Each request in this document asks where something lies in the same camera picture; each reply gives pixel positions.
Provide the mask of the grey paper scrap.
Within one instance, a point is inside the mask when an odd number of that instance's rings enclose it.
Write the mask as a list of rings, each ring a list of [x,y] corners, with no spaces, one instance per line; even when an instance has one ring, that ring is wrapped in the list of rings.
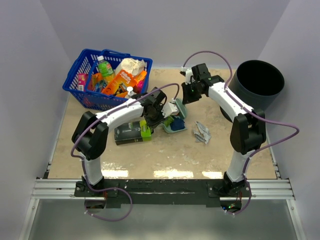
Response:
[[[195,141],[197,143],[205,143],[206,145],[209,143],[211,139],[211,133],[209,129],[204,126],[199,121],[195,121],[195,127],[193,128],[193,134],[195,136]]]

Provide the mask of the teal plastic dustpan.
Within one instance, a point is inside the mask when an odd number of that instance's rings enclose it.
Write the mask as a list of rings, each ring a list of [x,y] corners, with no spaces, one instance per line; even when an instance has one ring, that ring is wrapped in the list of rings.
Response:
[[[167,120],[162,123],[162,128],[167,134],[174,134],[187,130],[184,119],[178,116],[169,116]]]

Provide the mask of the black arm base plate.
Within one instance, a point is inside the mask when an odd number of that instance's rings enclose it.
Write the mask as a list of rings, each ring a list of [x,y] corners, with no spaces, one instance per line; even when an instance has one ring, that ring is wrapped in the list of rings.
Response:
[[[88,187],[85,179],[75,184],[74,196],[102,199],[108,209],[121,205],[203,205],[238,210],[251,196],[249,184],[226,183],[223,179],[102,179]]]

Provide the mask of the green paper scrap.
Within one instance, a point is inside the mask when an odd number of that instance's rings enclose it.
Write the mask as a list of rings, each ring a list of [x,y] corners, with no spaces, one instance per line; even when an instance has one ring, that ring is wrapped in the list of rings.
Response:
[[[174,120],[175,120],[174,117],[169,116],[169,117],[163,122],[163,125],[164,125],[166,128],[168,128],[168,127],[171,125],[171,123],[174,122]]]

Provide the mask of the teal hand brush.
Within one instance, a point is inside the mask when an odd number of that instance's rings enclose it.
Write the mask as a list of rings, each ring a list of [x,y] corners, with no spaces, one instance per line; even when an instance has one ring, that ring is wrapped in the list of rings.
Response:
[[[180,98],[176,98],[175,105],[179,111],[176,116],[182,120],[185,120],[187,118],[188,111],[187,111],[186,106],[183,104],[183,101]]]

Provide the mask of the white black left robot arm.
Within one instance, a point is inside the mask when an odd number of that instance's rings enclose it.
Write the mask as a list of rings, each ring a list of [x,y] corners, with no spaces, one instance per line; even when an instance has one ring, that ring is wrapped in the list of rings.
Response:
[[[71,137],[70,155],[81,160],[87,183],[85,189],[92,196],[99,196],[104,190],[100,157],[107,147],[109,132],[139,117],[143,117],[152,128],[164,122],[163,101],[167,96],[163,88],[155,87],[149,93],[133,95],[112,109],[97,114],[87,111],[81,116]]]

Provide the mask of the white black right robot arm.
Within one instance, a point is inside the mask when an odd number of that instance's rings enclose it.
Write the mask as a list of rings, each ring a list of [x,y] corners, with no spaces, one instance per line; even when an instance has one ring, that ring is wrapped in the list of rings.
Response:
[[[265,122],[251,113],[261,118],[265,117],[265,113],[245,104],[244,107],[249,108],[246,112],[237,104],[240,99],[228,90],[224,80],[218,75],[212,76],[204,63],[191,68],[182,67],[180,74],[185,77],[185,82],[181,84],[184,105],[196,102],[205,95],[219,104],[232,122],[230,143],[234,152],[218,192],[233,197],[246,185],[246,172],[252,154],[266,141]]]

